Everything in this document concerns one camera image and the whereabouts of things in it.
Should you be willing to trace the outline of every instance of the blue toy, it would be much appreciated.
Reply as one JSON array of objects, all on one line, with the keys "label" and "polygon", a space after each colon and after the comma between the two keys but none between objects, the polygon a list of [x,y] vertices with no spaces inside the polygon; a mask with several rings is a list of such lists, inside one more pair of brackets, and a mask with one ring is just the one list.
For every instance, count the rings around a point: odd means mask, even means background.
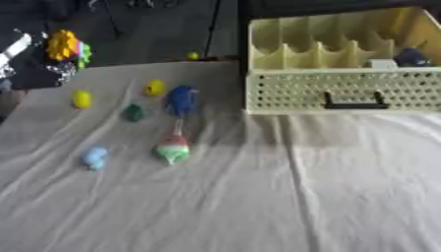
[{"label": "blue toy", "polygon": [[168,93],[167,106],[179,118],[185,117],[193,109],[197,91],[191,87],[179,86]]},{"label": "blue toy", "polygon": [[108,151],[103,147],[91,148],[87,153],[83,155],[83,162],[91,170],[100,170],[104,168],[105,156],[107,156]]},{"label": "blue toy", "polygon": [[430,59],[417,48],[404,48],[394,57],[394,60],[400,67],[430,67],[432,65]]}]

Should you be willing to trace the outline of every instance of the green toy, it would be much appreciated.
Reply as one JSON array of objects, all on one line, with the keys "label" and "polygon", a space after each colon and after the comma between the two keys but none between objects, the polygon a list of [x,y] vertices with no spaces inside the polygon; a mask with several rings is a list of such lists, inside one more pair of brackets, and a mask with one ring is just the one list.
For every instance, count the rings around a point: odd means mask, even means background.
[{"label": "green toy", "polygon": [[138,122],[146,116],[143,108],[137,104],[130,104],[124,110],[124,115],[130,122]]},{"label": "green toy", "polygon": [[84,43],[80,43],[80,54],[78,55],[78,68],[83,69],[86,68],[86,65],[88,65],[91,62],[91,47]]}]

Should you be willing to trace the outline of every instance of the green plastic toy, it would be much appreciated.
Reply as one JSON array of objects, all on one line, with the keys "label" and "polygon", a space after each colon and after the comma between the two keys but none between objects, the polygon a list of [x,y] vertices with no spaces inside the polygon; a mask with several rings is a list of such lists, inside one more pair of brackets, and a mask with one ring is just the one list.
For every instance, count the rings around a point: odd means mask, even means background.
[{"label": "green plastic toy", "polygon": [[130,122],[138,122],[146,116],[143,108],[137,104],[130,104],[124,110],[124,115]]}]

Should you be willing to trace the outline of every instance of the light blue toy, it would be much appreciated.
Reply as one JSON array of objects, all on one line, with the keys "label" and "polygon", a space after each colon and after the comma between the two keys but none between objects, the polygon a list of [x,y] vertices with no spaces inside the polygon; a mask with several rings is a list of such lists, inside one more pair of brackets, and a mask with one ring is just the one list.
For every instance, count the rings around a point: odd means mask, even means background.
[{"label": "light blue toy", "polygon": [[83,155],[83,162],[91,170],[100,170],[104,168],[105,156],[107,156],[108,151],[103,147],[91,148],[88,152]]}]

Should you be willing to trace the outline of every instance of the toy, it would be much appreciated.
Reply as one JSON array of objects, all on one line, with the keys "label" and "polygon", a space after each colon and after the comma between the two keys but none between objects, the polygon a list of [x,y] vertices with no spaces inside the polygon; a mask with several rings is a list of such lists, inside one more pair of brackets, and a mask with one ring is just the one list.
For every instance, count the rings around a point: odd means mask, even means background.
[{"label": "toy", "polygon": [[103,147],[94,147],[88,150],[83,155],[83,163],[91,170],[99,170],[104,168],[105,160],[108,151]]},{"label": "toy", "polygon": [[199,53],[197,53],[196,51],[187,53],[187,59],[189,60],[198,60],[199,58]]},{"label": "toy", "polygon": [[145,117],[143,108],[137,104],[130,104],[125,110],[124,115],[128,121],[138,122]]},{"label": "toy", "polygon": [[48,41],[47,56],[56,61],[77,58],[78,68],[85,68],[90,62],[91,47],[78,40],[71,31],[60,30]]},{"label": "toy", "polygon": [[74,106],[80,109],[86,109],[92,105],[92,95],[87,91],[75,91],[73,97]]},{"label": "toy", "polygon": [[167,106],[170,106],[171,112],[177,117],[177,120],[173,134],[157,145],[156,152],[161,158],[167,160],[169,164],[174,164],[177,161],[190,157],[188,142],[182,136],[182,126],[184,124],[184,117],[193,109],[196,92],[191,87],[179,86],[167,95]]},{"label": "toy", "polygon": [[178,161],[183,161],[190,157],[190,148],[187,140],[182,136],[183,119],[176,121],[174,132],[171,136],[157,145],[157,154],[168,161],[169,164],[175,164]]},{"label": "toy", "polygon": [[404,48],[394,60],[400,67],[430,67],[432,65],[429,58],[427,58],[417,48]]},{"label": "toy", "polygon": [[152,79],[146,86],[146,95],[163,95],[165,93],[165,82],[160,79]]},{"label": "toy", "polygon": [[167,106],[174,115],[182,118],[193,109],[195,93],[197,91],[191,87],[179,86],[168,93]]}]

